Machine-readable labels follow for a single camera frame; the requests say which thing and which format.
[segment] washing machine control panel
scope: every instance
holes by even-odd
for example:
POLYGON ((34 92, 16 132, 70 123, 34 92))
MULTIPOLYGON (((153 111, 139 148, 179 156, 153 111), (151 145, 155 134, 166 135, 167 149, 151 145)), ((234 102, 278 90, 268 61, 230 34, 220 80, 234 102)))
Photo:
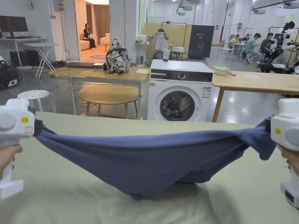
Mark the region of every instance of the washing machine control panel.
POLYGON ((164 79, 164 80, 212 82, 213 72, 190 72, 190 71, 151 69, 150 77, 152 79, 164 79))

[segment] clear cup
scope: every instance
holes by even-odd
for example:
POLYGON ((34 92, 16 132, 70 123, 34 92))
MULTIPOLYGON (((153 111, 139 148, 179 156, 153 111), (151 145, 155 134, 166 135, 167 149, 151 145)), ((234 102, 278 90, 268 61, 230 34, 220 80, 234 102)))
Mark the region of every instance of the clear cup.
POLYGON ((163 61, 167 62, 169 60, 169 56, 170 56, 170 50, 169 49, 163 50, 163 61))

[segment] navy cloth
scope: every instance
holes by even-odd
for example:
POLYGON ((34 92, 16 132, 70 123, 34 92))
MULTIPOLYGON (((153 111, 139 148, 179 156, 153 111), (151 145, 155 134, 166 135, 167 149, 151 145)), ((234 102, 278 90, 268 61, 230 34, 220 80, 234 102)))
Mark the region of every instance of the navy cloth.
POLYGON ((120 137, 63 136, 43 127, 36 138, 135 200, 155 196, 178 181, 209 181, 250 146, 263 160, 275 149, 264 122, 244 130, 120 137))

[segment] round rug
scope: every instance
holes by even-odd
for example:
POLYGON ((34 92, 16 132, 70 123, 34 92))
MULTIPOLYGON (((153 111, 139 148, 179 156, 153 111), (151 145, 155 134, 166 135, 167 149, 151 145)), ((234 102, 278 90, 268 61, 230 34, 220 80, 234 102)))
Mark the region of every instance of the round rug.
POLYGON ((93 56, 90 56, 90 58, 94 58, 94 59, 106 59, 106 55, 93 55, 93 56))

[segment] keyboard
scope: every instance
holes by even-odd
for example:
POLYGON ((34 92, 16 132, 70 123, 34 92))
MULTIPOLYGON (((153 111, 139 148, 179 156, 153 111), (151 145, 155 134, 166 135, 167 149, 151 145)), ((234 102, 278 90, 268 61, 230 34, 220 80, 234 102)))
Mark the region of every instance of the keyboard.
POLYGON ((15 37, 11 37, 11 36, 8 36, 7 39, 28 39, 29 37, 26 37, 26 36, 15 36, 15 37))

